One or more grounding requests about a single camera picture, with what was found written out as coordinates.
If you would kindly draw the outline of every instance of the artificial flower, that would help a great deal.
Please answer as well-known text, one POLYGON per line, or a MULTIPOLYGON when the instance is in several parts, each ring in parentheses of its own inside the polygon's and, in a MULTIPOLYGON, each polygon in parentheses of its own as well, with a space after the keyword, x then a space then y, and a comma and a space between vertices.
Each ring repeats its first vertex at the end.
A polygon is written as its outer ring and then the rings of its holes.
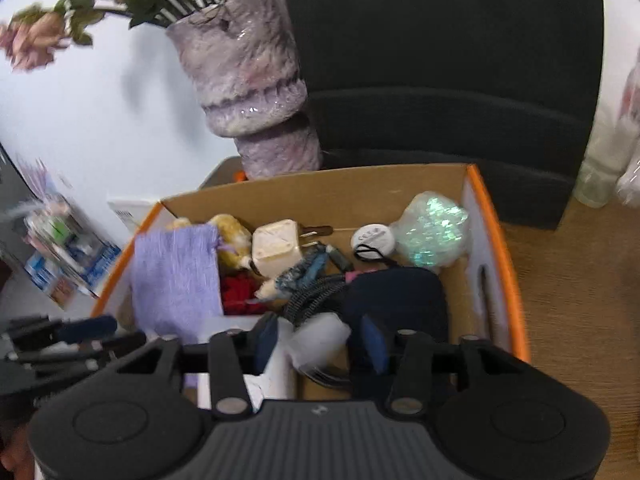
POLYGON ((55 50, 68 47, 65 39, 65 20, 56 12, 47 12, 33 25, 18 21, 0 24, 0 48, 14 70, 47 66, 53 62, 55 50))

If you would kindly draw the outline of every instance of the chair backrest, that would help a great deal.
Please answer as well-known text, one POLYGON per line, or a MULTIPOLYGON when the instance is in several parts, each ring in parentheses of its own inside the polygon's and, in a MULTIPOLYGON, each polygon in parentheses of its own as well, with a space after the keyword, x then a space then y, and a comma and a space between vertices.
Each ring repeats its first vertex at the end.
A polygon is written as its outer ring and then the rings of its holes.
POLYGON ((286 0, 332 165, 475 160, 554 227, 600 87, 603 0, 286 0))

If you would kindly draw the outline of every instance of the hand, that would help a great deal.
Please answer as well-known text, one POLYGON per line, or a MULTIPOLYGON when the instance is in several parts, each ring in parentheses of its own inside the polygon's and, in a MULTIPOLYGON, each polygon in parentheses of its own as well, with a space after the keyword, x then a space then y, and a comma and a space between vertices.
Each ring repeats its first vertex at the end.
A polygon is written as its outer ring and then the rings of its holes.
POLYGON ((14 480, 33 480, 35 463, 27 443, 27 425, 14 431, 9 444, 0 451, 0 462, 14 474, 14 480))

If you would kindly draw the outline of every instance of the black elastic band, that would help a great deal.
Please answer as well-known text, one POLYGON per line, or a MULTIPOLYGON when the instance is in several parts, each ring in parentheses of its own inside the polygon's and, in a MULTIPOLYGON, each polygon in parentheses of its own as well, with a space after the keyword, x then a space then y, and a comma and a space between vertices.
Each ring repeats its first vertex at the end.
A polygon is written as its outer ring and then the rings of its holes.
POLYGON ((398 264, 398 262, 396 262, 395 260, 392 260, 388 256, 385 256, 379 250, 377 250, 375 247, 371 247, 371 246, 369 246, 367 244, 357 245, 356 248, 353 250, 353 255, 356 257, 357 260, 360 260, 361 262, 365 262, 365 263, 368 263, 368 264, 372 263, 372 262, 382 262, 387 267, 399 267, 400 266, 400 264, 398 264), (368 257, 363 256, 363 254, 371 254, 371 253, 374 253, 377 257, 368 258, 368 257))

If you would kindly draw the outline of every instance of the wooden floor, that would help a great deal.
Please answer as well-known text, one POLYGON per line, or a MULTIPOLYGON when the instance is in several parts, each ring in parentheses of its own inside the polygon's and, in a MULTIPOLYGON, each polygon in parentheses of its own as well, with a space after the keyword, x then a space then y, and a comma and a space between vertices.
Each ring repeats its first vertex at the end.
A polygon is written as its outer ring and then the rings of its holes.
POLYGON ((640 479, 640 211, 573 201, 556 232, 504 226, 533 363, 611 424, 598 479, 640 479))

